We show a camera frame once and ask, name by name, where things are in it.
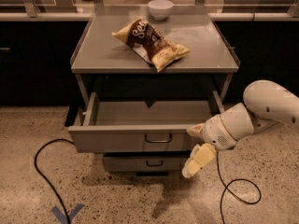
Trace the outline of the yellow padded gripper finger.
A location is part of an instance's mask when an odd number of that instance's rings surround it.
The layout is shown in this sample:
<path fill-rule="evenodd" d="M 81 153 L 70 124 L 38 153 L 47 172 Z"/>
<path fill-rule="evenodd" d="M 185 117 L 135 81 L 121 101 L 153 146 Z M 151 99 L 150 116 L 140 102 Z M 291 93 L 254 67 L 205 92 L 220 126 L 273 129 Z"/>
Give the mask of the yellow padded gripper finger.
<path fill-rule="evenodd" d="M 196 145 L 182 169 L 185 178 L 191 178 L 216 157 L 217 150 L 209 143 Z"/>
<path fill-rule="evenodd" d="M 193 137 L 202 137 L 201 131 L 204 127 L 204 123 L 199 123 L 189 127 L 186 132 L 188 135 Z"/>

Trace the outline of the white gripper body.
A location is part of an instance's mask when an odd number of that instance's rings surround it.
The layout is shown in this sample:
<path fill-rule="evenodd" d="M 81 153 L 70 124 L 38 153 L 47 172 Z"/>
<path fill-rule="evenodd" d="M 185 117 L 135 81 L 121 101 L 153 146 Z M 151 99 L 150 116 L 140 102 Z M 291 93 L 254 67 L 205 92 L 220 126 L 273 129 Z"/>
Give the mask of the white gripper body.
<path fill-rule="evenodd" d="M 218 151 L 228 150 L 236 145 L 236 141 L 224 127 L 220 115 L 205 122 L 201 135 L 206 143 L 214 146 Z"/>

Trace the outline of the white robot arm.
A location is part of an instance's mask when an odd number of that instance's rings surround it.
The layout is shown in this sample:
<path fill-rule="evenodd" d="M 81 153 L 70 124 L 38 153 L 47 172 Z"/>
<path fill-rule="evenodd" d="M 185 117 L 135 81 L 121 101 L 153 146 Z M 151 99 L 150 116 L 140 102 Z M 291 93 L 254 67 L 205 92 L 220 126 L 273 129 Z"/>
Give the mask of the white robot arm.
<path fill-rule="evenodd" d="M 216 157 L 218 151 L 234 148 L 240 139 L 282 124 L 299 129 L 299 98 L 273 81 L 250 83 L 243 92 L 242 103 L 186 130 L 188 135 L 202 139 L 204 144 L 192 149 L 182 169 L 183 176 L 194 176 Z"/>

